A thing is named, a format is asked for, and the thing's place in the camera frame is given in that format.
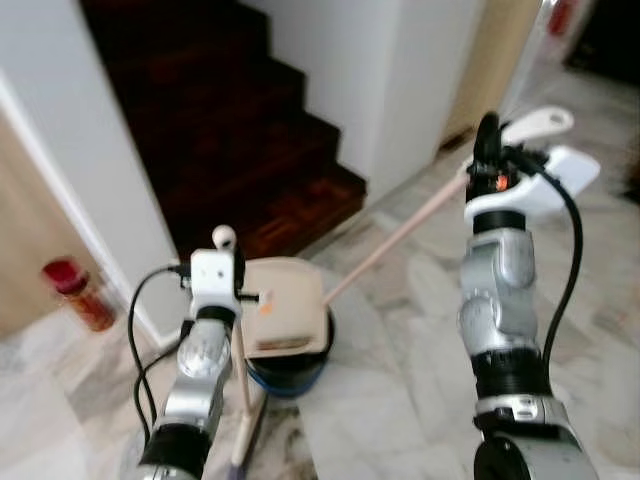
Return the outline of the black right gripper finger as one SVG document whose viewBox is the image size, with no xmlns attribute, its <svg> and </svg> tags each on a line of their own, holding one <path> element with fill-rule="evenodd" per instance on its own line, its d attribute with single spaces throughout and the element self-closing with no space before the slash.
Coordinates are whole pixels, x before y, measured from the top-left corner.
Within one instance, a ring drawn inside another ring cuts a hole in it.
<svg viewBox="0 0 640 480">
<path fill-rule="evenodd" d="M 476 129 L 476 160 L 499 161 L 502 156 L 503 124 L 495 111 L 488 111 Z"/>
</svg>

